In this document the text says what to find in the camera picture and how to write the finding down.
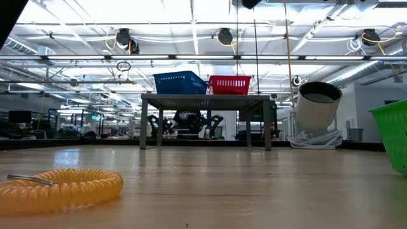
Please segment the green plastic basket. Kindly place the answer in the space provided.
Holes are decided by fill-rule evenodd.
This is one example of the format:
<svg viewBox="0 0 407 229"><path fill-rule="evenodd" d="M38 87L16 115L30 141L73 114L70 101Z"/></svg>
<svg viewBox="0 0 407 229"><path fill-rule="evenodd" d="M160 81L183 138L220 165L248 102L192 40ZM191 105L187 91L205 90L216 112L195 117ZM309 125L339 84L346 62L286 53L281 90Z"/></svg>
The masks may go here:
<svg viewBox="0 0 407 229"><path fill-rule="evenodd" d="M407 175L407 99L370 109L392 168Z"/></svg>

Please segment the yellow coil wrist keychain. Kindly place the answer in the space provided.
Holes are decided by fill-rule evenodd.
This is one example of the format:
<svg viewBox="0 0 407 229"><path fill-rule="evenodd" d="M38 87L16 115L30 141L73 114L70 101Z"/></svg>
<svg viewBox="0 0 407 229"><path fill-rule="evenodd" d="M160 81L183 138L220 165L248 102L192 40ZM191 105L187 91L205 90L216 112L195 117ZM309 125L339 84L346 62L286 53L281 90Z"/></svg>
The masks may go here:
<svg viewBox="0 0 407 229"><path fill-rule="evenodd" d="M10 174L0 182L0 216L63 211L117 197L122 176L111 170L55 169L33 176Z"/></svg>

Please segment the background black robot arms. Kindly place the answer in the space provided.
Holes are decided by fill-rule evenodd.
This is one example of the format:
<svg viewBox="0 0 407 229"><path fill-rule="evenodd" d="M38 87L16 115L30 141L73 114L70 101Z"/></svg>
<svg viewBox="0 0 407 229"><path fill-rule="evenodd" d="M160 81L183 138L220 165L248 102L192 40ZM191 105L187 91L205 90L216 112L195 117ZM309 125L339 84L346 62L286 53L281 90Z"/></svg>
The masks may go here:
<svg viewBox="0 0 407 229"><path fill-rule="evenodd" d="M174 135L177 139L198 140L204 131L203 138L225 140L220 123L224 118L218 114L206 118L200 111L176 111L173 119L164 118L163 135Z"/></svg>

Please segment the grey trash bin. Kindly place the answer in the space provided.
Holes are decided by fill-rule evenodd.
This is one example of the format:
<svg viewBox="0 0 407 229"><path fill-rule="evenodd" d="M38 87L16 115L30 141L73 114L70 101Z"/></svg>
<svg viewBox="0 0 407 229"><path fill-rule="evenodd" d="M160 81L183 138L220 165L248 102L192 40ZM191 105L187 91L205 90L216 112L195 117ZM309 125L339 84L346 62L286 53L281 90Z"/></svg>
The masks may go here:
<svg viewBox="0 0 407 229"><path fill-rule="evenodd" d="M347 130L347 140L362 142L362 134L363 134L362 128L349 128Z"/></svg>

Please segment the long ceiling light bar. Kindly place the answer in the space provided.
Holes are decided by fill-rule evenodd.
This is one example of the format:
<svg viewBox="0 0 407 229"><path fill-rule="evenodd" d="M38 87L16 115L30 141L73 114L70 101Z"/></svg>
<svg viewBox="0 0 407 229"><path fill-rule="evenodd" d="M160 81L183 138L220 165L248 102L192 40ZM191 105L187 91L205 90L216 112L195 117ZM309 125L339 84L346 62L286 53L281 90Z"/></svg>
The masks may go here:
<svg viewBox="0 0 407 229"><path fill-rule="evenodd" d="M0 60L332 60L407 61L405 55L0 55Z"/></svg>

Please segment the background robot workstation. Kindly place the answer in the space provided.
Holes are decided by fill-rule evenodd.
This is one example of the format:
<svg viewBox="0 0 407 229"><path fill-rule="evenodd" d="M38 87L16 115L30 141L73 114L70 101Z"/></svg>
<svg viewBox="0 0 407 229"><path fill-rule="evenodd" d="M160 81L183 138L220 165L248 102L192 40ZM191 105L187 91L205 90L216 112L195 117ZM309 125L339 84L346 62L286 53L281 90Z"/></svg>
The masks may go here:
<svg viewBox="0 0 407 229"><path fill-rule="evenodd" d="M114 136L116 127L126 133L127 122L89 109L49 109L45 113L0 111L1 139L97 139Z"/></svg>

